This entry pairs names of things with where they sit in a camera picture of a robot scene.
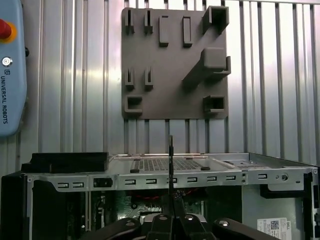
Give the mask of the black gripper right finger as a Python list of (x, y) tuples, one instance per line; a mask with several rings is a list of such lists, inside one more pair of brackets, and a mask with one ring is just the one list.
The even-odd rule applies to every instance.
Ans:
[(172, 194), (174, 235), (178, 240), (274, 240), (275, 237), (230, 218), (218, 218), (212, 226), (195, 214), (187, 214), (179, 191)]

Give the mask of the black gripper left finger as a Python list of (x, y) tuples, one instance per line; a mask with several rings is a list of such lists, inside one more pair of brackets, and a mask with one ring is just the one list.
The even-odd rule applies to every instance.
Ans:
[(162, 197), (162, 213), (152, 221), (140, 223), (134, 218), (122, 218), (105, 227), (90, 231), (82, 240), (171, 240), (172, 239), (172, 198)]

